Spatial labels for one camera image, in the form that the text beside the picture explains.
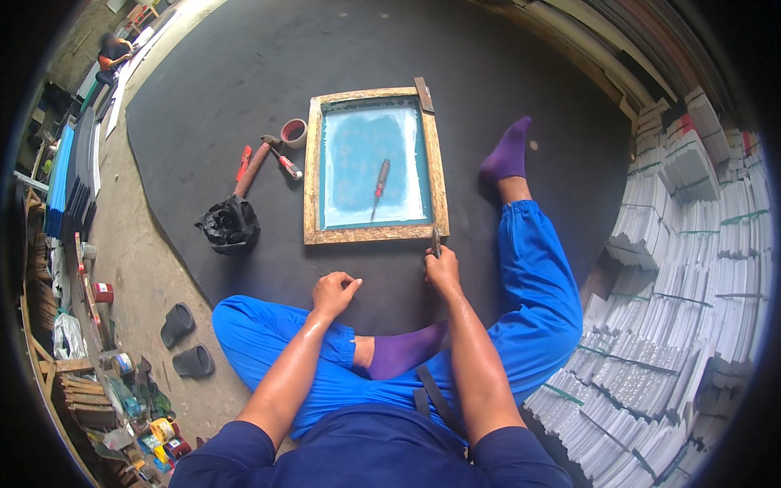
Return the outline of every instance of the hammer handle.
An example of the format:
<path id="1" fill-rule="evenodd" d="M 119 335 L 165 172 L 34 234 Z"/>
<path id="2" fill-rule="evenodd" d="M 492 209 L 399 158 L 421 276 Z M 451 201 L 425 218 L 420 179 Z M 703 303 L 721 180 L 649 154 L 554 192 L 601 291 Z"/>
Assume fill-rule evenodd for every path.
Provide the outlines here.
<path id="1" fill-rule="evenodd" d="M 249 162 L 249 166 L 247 166 L 247 171 L 244 171 L 244 175 L 236 185 L 236 190 L 234 190 L 235 194 L 244 198 L 244 196 L 247 194 L 247 190 L 249 190 L 249 186 L 255 179 L 255 175 L 258 174 L 258 170 L 260 169 L 261 163 L 263 163 L 263 159 L 266 159 L 266 155 L 269 154 L 270 148 L 271 146 L 269 146 L 269 143 L 264 142 L 258 151 L 255 152 L 255 155 L 252 156 L 252 160 Z"/>

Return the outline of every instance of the purple sock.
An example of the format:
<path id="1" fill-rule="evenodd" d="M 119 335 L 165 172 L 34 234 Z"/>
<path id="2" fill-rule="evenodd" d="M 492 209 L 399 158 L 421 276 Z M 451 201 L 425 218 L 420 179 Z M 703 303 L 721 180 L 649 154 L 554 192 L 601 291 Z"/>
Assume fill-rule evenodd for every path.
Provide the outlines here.
<path id="1" fill-rule="evenodd" d="M 508 176 L 526 178 L 523 153 L 526 149 L 526 130 L 531 123 L 531 117 L 523 117 L 507 129 L 494 152 L 480 166 L 482 178 L 493 184 Z"/>
<path id="2" fill-rule="evenodd" d="M 439 352 L 448 321 L 400 336 L 374 337 L 374 358 L 366 370 L 371 379 L 390 379 L 420 365 Z"/>

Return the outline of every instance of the rubber slipper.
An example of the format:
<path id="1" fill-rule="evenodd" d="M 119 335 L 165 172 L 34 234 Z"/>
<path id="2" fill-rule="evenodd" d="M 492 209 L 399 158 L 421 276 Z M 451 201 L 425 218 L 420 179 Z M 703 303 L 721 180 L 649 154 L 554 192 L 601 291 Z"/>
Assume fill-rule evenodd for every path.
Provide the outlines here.
<path id="1" fill-rule="evenodd" d="M 212 355 L 203 344 L 198 344 L 175 355 L 172 363 L 173 370 L 182 377 L 190 376 L 194 379 L 200 379 L 214 373 Z"/>
<path id="2" fill-rule="evenodd" d="M 170 349 L 193 330 L 195 330 L 193 314 L 186 303 L 179 302 L 166 314 L 166 323 L 160 329 L 160 338 Z"/>

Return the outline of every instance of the red paint can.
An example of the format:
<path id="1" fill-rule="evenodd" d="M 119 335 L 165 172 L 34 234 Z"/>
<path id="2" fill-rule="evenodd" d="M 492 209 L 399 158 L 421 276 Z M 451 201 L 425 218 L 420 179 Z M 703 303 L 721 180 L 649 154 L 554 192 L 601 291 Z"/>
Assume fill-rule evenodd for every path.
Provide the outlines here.
<path id="1" fill-rule="evenodd" d="M 168 459 L 171 461 L 179 461 L 185 454 L 192 452 L 192 447 L 186 440 L 181 437 L 174 437 L 167 444 L 164 444 L 162 449 L 168 454 Z"/>
<path id="2" fill-rule="evenodd" d="M 111 286 L 111 283 L 93 283 L 92 294 L 98 303 L 114 302 L 114 287 Z"/>

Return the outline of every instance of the person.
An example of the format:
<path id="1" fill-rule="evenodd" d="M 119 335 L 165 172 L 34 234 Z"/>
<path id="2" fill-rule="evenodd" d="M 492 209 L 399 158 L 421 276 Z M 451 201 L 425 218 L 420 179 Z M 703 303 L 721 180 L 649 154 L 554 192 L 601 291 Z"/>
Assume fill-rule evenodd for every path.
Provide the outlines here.
<path id="1" fill-rule="evenodd" d="M 120 65 L 133 55 L 133 45 L 127 39 L 120 39 L 111 32 L 103 34 L 98 43 L 100 45 L 98 53 L 100 71 L 95 75 L 95 78 L 110 85 Z"/>
<path id="2" fill-rule="evenodd" d="M 235 421 L 178 461 L 171 488 L 572 485 L 518 409 L 565 364 L 583 321 L 562 246 L 526 183 L 530 122 L 513 124 L 480 169 L 504 203 L 499 256 L 512 310 L 486 330 L 446 246 L 439 258 L 428 250 L 425 280 L 448 320 L 414 333 L 361 337 L 335 322 L 362 284 L 345 272 L 320 279 L 311 312 L 221 301 L 215 334 L 254 393 Z M 436 352 L 447 331 L 450 348 Z M 298 448 L 275 462 L 288 433 Z"/>

